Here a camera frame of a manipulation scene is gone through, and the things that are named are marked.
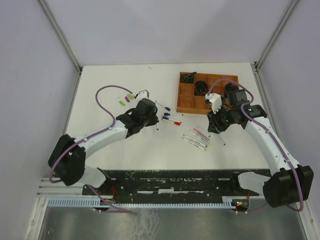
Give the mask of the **blue capped whiteboard marker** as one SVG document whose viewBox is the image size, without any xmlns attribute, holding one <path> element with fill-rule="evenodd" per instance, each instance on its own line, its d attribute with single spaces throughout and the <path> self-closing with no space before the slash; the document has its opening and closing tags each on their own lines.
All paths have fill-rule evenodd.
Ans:
<svg viewBox="0 0 320 240">
<path fill-rule="evenodd" d="M 198 129 L 199 131 L 201 131 L 201 132 L 202 132 L 205 136 L 207 136 L 208 138 L 211 137 L 211 135 L 210 135 L 208 132 L 206 132 L 204 129 L 202 129 L 201 127 L 197 126 L 197 129 Z"/>
</svg>

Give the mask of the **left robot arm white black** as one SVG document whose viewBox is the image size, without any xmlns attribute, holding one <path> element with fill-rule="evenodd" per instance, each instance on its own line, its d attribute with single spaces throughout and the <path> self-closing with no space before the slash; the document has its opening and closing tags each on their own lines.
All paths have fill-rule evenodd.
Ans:
<svg viewBox="0 0 320 240">
<path fill-rule="evenodd" d="M 106 195 L 111 189 L 109 177 L 98 168 L 86 166 L 87 158 L 114 142 L 139 133 L 144 127 L 156 125 L 159 122 L 157 111 L 153 101 L 142 98 L 136 107 L 117 116 L 105 129 L 77 138 L 65 134 L 59 138 L 48 165 L 66 186 L 90 185 L 99 195 Z"/>
</svg>

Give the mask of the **magenta capped marker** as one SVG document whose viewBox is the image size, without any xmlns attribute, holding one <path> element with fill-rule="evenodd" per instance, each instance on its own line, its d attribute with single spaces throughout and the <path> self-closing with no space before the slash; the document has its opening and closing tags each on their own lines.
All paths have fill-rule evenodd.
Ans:
<svg viewBox="0 0 320 240">
<path fill-rule="evenodd" d="M 200 145 L 200 146 L 202 146 L 202 147 L 204 147 L 204 148 L 207 148 L 207 147 L 208 147 L 207 144 L 202 143 L 202 142 L 200 142 L 200 141 L 198 141 L 198 140 L 195 140 L 195 139 L 193 139 L 192 137 L 183 135 L 183 138 L 184 138 L 184 139 L 187 139 L 187 140 L 190 140 L 190 141 L 193 141 L 194 143 L 196 143 L 196 144 L 198 144 L 198 145 Z"/>
</svg>

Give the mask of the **black capped thin marker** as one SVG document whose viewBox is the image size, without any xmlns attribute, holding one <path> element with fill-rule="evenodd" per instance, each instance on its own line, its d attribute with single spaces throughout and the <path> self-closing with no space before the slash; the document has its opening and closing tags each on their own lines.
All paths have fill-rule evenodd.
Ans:
<svg viewBox="0 0 320 240">
<path fill-rule="evenodd" d="M 226 145 L 225 141 L 219 136 L 219 134 L 216 134 L 216 137 L 219 139 L 222 145 Z"/>
</svg>

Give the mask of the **pink highlighter pen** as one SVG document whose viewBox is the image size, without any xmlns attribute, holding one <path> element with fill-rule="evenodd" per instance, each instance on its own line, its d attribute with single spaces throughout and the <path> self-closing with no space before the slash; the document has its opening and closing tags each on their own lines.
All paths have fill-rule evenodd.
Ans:
<svg viewBox="0 0 320 240">
<path fill-rule="evenodd" d="M 199 130 L 197 130 L 196 128 L 194 128 L 193 130 L 194 130 L 195 133 L 196 133 L 197 135 L 199 135 L 202 139 L 204 139 L 204 140 L 206 140 L 206 141 L 209 141 L 209 140 L 210 140 L 207 136 L 205 136 L 204 134 L 202 134 L 202 133 L 201 133 Z"/>
</svg>

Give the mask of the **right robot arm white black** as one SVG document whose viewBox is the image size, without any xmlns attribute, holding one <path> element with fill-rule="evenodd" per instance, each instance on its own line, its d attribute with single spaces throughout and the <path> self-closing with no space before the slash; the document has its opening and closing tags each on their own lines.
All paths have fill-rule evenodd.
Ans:
<svg viewBox="0 0 320 240">
<path fill-rule="evenodd" d="M 314 172 L 289 153 L 262 106 L 253 105 L 253 100 L 247 98 L 251 95 L 244 86 L 231 82 L 224 87 L 224 95 L 211 91 L 205 94 L 205 103 L 211 108 L 207 113 L 208 132 L 220 134 L 231 125 L 240 125 L 255 141 L 270 171 L 270 177 L 253 171 L 240 173 L 229 183 L 229 189 L 236 196 L 250 190 L 263 195 L 272 208 L 287 206 L 301 212 L 309 197 Z"/>
</svg>

